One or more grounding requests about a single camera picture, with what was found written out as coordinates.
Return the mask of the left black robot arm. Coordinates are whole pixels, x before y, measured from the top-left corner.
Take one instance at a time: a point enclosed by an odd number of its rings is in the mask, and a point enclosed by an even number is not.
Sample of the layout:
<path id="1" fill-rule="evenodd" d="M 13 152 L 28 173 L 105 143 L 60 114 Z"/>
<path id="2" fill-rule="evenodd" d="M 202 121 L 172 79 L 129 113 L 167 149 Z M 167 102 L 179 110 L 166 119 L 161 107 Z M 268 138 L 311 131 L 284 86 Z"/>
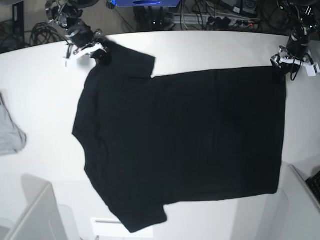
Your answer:
<path id="1" fill-rule="evenodd" d="M 277 5 L 289 19 L 289 38 L 286 46 L 280 46 L 271 63 L 278 71 L 296 70 L 298 66 L 315 64 L 309 50 L 310 35 L 320 27 L 314 14 L 316 0 L 278 0 Z"/>

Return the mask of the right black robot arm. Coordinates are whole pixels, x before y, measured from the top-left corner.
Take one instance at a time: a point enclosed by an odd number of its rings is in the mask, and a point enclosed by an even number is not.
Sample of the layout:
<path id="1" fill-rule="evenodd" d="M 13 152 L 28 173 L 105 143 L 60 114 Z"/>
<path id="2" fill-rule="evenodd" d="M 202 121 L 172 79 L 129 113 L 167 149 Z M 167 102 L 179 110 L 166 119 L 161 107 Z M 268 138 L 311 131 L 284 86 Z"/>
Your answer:
<path id="1" fill-rule="evenodd" d="M 64 30 L 68 49 L 67 61 L 88 56 L 99 65 L 107 66 L 112 58 L 107 39 L 102 31 L 93 31 L 82 19 L 83 10 L 77 8 L 74 0 L 47 0 L 46 15 L 50 24 L 56 24 Z"/>

